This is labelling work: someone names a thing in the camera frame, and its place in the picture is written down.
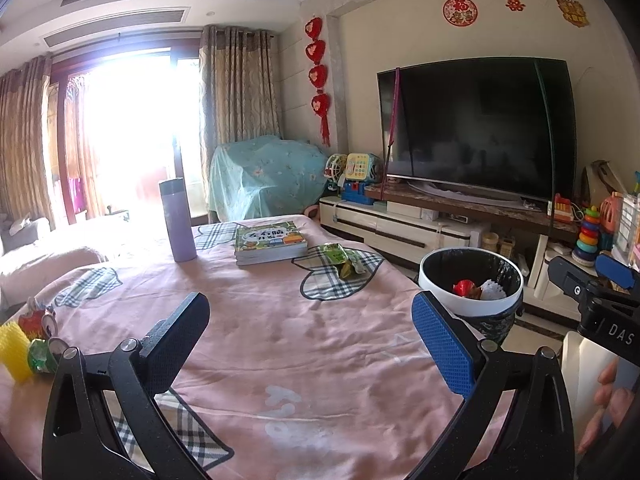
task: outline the screw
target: screw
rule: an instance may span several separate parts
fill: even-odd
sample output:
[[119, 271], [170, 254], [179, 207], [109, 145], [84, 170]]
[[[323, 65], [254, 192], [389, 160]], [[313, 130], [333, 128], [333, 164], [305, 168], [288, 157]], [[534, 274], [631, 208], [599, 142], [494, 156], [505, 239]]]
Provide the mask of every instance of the screw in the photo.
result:
[[553, 359], [556, 357], [556, 353], [552, 348], [549, 348], [548, 346], [543, 346], [540, 349], [540, 354], [542, 355], [542, 357], [546, 357], [547, 359]]
[[120, 350], [123, 352], [131, 352], [133, 349], [138, 346], [138, 340], [130, 337], [129, 339], [125, 339], [122, 343], [120, 343]]
[[76, 355], [78, 355], [78, 349], [75, 346], [72, 346], [71, 348], [67, 348], [65, 350], [65, 352], [62, 354], [62, 357], [65, 359], [73, 359], [74, 357], [76, 357]]
[[498, 349], [498, 345], [495, 341], [491, 341], [490, 339], [483, 339], [480, 342], [480, 347], [485, 352], [495, 352]]

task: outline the colorful ring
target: colorful ring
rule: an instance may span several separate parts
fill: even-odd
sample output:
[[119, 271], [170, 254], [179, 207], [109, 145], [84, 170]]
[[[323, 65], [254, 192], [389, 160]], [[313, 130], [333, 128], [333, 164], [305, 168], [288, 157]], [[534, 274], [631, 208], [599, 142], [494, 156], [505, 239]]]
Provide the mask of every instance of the colorful ring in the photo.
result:
[[587, 262], [594, 262], [597, 253], [588, 253], [587, 251], [583, 251], [580, 247], [574, 247], [574, 254], [578, 256], [581, 260], [585, 260]]
[[575, 250], [571, 253], [571, 257], [577, 264], [582, 265], [583, 267], [593, 267], [596, 264], [596, 260], [583, 260], [580, 256], [575, 254]]
[[582, 220], [582, 225], [584, 225], [585, 223], [590, 224], [592, 226], [591, 228], [593, 229], [593, 226], [600, 224], [600, 219], [593, 216], [585, 215], [584, 220]]
[[595, 238], [591, 237], [591, 236], [587, 236], [584, 233], [580, 233], [580, 235], [578, 236], [578, 238], [580, 238], [581, 242], [586, 243], [587, 245], [597, 245], [598, 244], [598, 236], [596, 235]]
[[575, 243], [576, 247], [580, 247], [581, 250], [583, 250], [585, 253], [597, 253], [598, 252], [598, 246], [597, 245], [589, 245], [584, 243], [582, 240], [578, 240]]
[[594, 229], [589, 229], [588, 227], [583, 227], [580, 229], [580, 232], [589, 238], [597, 238], [598, 232]]

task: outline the book cover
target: book cover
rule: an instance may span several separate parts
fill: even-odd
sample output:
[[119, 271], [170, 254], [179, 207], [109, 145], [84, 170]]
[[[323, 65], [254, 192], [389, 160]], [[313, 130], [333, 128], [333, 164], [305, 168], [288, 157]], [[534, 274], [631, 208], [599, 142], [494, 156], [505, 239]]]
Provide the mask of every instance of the book cover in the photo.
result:
[[303, 243], [305, 243], [304, 237], [291, 221], [239, 227], [236, 231], [236, 253], [295, 246]]

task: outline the patterned curtain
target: patterned curtain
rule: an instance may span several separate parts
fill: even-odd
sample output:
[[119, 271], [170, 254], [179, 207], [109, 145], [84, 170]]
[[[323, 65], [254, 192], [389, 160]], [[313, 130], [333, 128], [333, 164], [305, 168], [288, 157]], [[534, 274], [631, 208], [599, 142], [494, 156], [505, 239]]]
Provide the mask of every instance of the patterned curtain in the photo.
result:
[[202, 176], [209, 189], [219, 144], [280, 136], [271, 35], [239, 27], [204, 28], [200, 42]]
[[69, 80], [65, 102], [66, 170], [70, 181], [79, 180], [87, 218], [103, 216], [106, 212], [98, 186], [98, 155], [91, 142], [85, 122], [87, 81], [84, 76]]
[[0, 210], [54, 227], [47, 131], [51, 62], [37, 57], [0, 78]]

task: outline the black trash bag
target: black trash bag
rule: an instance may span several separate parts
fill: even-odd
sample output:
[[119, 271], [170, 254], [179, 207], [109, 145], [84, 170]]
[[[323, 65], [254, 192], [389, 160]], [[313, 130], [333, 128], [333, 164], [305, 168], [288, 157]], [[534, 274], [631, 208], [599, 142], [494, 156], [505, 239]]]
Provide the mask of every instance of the black trash bag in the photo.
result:
[[[464, 248], [431, 253], [422, 263], [422, 272], [447, 292], [460, 280], [471, 280], [476, 286], [486, 280], [494, 280], [502, 286], [507, 296], [520, 288], [520, 275], [515, 268], [495, 253], [473, 251]], [[524, 311], [523, 294], [511, 308], [492, 316], [458, 316], [478, 330], [485, 338], [502, 344], [515, 323], [516, 314]]]

